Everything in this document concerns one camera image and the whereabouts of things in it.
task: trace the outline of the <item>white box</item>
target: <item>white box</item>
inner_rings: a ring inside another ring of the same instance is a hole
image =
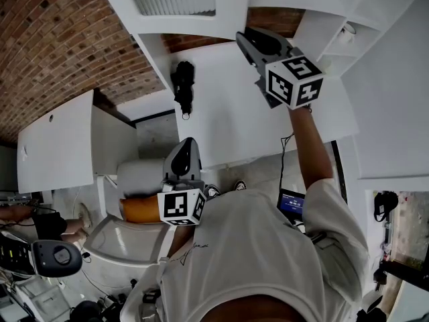
[[[170,225],[198,225],[206,200],[200,189],[158,193],[161,221]]]
[[[290,109],[308,105],[319,96],[324,73],[305,56],[265,66],[266,91]]]

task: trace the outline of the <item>white cabinet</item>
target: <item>white cabinet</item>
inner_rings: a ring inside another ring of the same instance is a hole
[[[20,193],[83,186],[138,158],[135,128],[93,106],[89,91],[19,133]]]

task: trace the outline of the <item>black bag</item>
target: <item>black bag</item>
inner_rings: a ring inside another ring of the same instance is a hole
[[[394,192],[384,191],[378,193],[374,198],[374,218],[382,222],[397,207],[399,200]]]

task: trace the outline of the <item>white t-shirt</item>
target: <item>white t-shirt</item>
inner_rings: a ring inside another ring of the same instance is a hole
[[[193,239],[160,277],[164,318],[199,322],[215,306],[255,294],[289,304],[307,322],[348,317],[362,299],[368,252],[333,180],[308,189],[303,219],[309,236],[326,237],[313,244],[259,191],[209,201]]]

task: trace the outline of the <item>floor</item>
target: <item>floor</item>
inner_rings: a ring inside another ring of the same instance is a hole
[[[178,143],[175,116],[167,115],[138,123],[137,135],[141,158],[167,156],[170,150]],[[326,148],[336,172],[330,144],[326,145]],[[263,190],[271,197],[273,204],[276,204],[280,181],[280,166],[281,156],[274,155],[260,158],[241,166],[203,172],[202,178],[206,184],[217,185],[223,193],[231,190],[236,180],[243,179],[249,188]],[[305,193],[296,151],[285,154],[284,168],[282,187]],[[120,217],[115,190],[109,184],[105,185],[105,190],[107,211]],[[99,213],[96,184],[55,191],[54,208],[61,212],[64,218],[72,218],[75,200],[76,204],[84,203],[88,207],[94,224],[102,220]],[[106,294],[116,295],[121,292],[128,294],[131,291],[130,280],[133,278],[138,280],[144,271],[139,268],[110,264],[94,256],[90,260],[91,263],[83,264],[82,270],[79,273],[60,280],[64,288],[64,296],[71,307],[76,306],[84,299],[97,301],[100,298],[104,298]]]

